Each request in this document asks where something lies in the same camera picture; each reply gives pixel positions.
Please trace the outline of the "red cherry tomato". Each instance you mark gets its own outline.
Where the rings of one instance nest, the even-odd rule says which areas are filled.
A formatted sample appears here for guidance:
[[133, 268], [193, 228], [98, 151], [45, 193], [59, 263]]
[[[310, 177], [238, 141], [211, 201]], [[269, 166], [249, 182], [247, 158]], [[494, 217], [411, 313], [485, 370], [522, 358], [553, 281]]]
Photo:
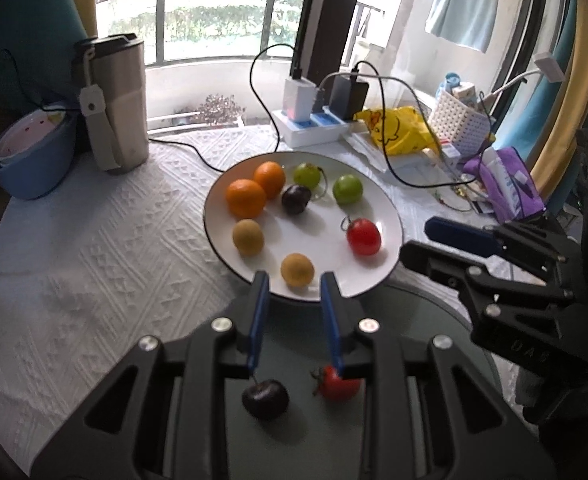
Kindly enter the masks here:
[[315, 380], [315, 396], [333, 403], [344, 403], [353, 399], [360, 391], [361, 379], [343, 379], [332, 365], [313, 370], [310, 376]]

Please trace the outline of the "dark cherry with stem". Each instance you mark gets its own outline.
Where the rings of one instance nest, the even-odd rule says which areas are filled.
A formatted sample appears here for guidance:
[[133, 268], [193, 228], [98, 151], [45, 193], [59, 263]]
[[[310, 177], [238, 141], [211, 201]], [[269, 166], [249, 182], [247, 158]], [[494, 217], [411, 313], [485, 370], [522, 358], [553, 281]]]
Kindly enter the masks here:
[[259, 422], [273, 422], [286, 413], [289, 394], [285, 385], [275, 379], [259, 382], [251, 377], [251, 385], [242, 392], [245, 411]]

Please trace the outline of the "purple cloth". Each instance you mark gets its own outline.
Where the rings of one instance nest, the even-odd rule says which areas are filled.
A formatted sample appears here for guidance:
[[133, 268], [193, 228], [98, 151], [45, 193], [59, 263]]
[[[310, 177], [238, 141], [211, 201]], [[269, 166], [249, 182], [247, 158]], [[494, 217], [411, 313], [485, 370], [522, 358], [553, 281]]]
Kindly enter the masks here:
[[508, 203], [501, 194], [500, 188], [498, 188], [494, 176], [483, 164], [482, 156], [484, 152], [465, 162], [463, 170], [467, 174], [475, 177], [483, 185], [487, 195], [487, 202], [492, 205], [497, 220], [503, 223], [513, 220], [523, 220], [533, 217], [535, 214], [541, 214], [546, 209], [546, 206], [544, 206], [544, 201], [541, 199], [534, 180], [529, 174], [521, 156], [518, 155], [515, 148], [500, 148], [500, 150], [495, 151], [502, 160], [503, 166], [506, 168], [515, 187], [515, 191], [518, 192], [520, 206], [518, 206], [517, 214], [512, 214]]

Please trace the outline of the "red tomato on plate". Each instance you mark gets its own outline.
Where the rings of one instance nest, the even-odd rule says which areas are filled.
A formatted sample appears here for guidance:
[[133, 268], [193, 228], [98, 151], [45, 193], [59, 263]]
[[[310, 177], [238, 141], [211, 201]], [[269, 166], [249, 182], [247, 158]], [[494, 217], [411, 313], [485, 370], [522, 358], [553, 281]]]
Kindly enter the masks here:
[[382, 236], [375, 224], [366, 218], [345, 217], [341, 229], [354, 254], [362, 257], [374, 256], [382, 247]]

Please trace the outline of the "upper brown kiwi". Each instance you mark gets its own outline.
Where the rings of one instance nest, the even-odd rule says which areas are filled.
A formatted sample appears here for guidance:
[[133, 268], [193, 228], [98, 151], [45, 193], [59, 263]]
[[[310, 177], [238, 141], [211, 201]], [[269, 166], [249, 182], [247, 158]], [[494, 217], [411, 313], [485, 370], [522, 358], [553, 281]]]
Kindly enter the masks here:
[[265, 246], [265, 236], [259, 223], [251, 219], [239, 220], [232, 230], [237, 251], [245, 257], [257, 256]]

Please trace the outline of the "white round plate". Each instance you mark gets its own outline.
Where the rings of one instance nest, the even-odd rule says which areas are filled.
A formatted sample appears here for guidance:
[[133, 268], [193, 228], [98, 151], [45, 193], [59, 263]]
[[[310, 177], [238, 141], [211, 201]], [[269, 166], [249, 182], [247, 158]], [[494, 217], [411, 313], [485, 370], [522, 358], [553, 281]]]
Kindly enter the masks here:
[[[363, 185], [357, 203], [341, 206], [330, 190], [315, 191], [306, 209], [297, 216], [287, 214], [278, 198], [269, 200], [256, 218], [265, 244], [255, 256], [244, 256], [233, 243], [232, 232], [239, 219], [231, 214], [225, 192], [234, 181], [249, 179], [263, 162], [282, 166], [286, 184], [292, 185], [294, 169], [302, 162], [321, 167], [326, 177], [321, 183], [331, 186], [344, 174], [353, 174]], [[373, 256], [359, 256], [347, 240], [347, 221], [367, 219], [376, 226], [382, 246]], [[273, 296], [298, 302], [320, 300], [320, 276], [335, 275], [341, 292], [356, 297], [382, 283], [397, 266], [403, 229], [397, 207], [388, 194], [363, 172], [338, 159], [309, 152], [280, 152], [257, 155], [232, 166], [210, 188], [203, 211], [204, 229], [213, 252], [233, 274], [249, 283], [257, 271], [269, 274]], [[311, 281], [298, 288], [289, 286], [281, 266], [290, 255], [306, 257], [313, 266]]]

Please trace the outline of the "front orange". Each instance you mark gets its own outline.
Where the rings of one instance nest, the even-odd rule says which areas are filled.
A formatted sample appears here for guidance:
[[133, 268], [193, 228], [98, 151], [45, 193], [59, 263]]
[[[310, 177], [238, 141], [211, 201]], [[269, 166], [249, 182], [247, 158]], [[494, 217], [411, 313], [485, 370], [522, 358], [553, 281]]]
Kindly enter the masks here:
[[225, 190], [228, 210], [239, 219], [254, 219], [266, 207], [265, 190], [254, 180], [237, 179]]

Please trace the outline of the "orange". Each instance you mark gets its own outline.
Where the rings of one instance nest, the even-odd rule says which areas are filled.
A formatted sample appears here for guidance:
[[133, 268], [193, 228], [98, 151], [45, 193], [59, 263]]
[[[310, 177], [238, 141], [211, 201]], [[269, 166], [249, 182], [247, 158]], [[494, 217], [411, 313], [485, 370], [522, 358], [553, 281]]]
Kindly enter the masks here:
[[266, 207], [265, 190], [254, 180], [237, 179], [225, 190], [228, 210], [239, 219], [254, 219]]
[[267, 199], [273, 200], [283, 190], [286, 176], [281, 165], [268, 160], [255, 169], [253, 180], [265, 191]]

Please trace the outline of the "green round fruit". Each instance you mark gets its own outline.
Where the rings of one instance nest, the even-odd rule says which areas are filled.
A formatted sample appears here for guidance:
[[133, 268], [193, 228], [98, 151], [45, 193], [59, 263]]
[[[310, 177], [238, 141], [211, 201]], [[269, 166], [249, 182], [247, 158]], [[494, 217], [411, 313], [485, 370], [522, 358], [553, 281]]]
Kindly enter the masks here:
[[363, 185], [353, 174], [343, 174], [334, 182], [332, 193], [338, 205], [354, 204], [362, 197]]

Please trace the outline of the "dark plum on plate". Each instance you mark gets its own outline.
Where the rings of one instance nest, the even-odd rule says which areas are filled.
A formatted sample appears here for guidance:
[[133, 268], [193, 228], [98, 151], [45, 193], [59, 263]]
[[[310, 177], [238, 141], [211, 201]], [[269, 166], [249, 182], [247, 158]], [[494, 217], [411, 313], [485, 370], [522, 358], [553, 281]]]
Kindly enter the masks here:
[[311, 200], [311, 189], [300, 184], [293, 184], [281, 196], [284, 211], [291, 216], [297, 216], [305, 211]]

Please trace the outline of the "white embossed tablecloth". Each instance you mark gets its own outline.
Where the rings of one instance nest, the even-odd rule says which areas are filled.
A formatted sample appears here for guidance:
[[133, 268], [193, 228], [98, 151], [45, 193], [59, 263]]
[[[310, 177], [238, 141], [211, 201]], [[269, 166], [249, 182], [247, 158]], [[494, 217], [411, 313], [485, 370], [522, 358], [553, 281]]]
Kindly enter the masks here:
[[[202, 211], [218, 169], [274, 148], [269, 127], [179, 134], [111, 176], [82, 157], [56, 190], [0, 223], [0, 443], [21, 471], [134, 344], [187, 336], [246, 292], [211, 249]], [[362, 402], [315, 394], [329, 357], [320, 310], [273, 302], [257, 375], [283, 382], [268, 426], [227, 388], [235, 479], [353, 479]]]

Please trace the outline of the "white desk lamp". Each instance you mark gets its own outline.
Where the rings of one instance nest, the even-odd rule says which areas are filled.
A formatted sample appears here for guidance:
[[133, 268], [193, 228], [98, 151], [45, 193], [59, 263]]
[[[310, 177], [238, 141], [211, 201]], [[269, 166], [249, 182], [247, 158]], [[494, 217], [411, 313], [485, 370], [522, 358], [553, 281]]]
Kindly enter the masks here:
[[526, 70], [526, 72], [519, 74], [518, 76], [513, 77], [510, 79], [506, 84], [499, 87], [497, 90], [492, 91], [492, 93], [487, 94], [482, 99], [482, 103], [486, 106], [489, 106], [500, 96], [500, 94], [513, 86], [515, 84], [519, 84], [523, 82], [530, 76], [541, 75], [544, 76], [549, 82], [552, 84], [557, 84], [558, 82], [562, 82], [565, 79], [564, 70], [562, 70], [559, 62], [552, 56], [551, 53], [538, 53], [535, 54], [532, 58], [534, 63], [534, 67], [531, 70]]

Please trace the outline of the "white power strip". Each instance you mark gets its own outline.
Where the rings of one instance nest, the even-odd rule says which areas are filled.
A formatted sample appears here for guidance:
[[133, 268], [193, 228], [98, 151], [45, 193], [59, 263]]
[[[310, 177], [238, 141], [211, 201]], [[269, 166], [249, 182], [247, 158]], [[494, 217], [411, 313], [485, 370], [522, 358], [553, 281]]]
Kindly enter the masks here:
[[293, 122], [283, 110], [273, 110], [271, 117], [277, 124], [280, 138], [292, 150], [337, 142], [345, 133], [361, 126], [361, 122], [346, 122], [325, 106], [320, 113], [311, 114], [307, 122]]

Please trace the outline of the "black charger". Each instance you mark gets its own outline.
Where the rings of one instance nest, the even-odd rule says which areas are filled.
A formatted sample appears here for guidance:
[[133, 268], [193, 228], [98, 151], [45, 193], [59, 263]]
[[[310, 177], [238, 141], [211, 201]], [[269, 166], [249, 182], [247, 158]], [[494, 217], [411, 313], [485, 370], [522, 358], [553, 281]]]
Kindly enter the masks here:
[[369, 84], [352, 76], [336, 76], [329, 101], [329, 110], [337, 118], [350, 122], [364, 107]]

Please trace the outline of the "steel travel mug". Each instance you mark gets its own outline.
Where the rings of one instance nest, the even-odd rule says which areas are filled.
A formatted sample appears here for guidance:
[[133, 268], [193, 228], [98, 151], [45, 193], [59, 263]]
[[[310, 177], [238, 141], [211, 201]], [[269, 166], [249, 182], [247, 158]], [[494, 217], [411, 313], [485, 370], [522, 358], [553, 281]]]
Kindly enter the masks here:
[[72, 74], [96, 165], [126, 174], [149, 157], [144, 41], [133, 32], [74, 45]]

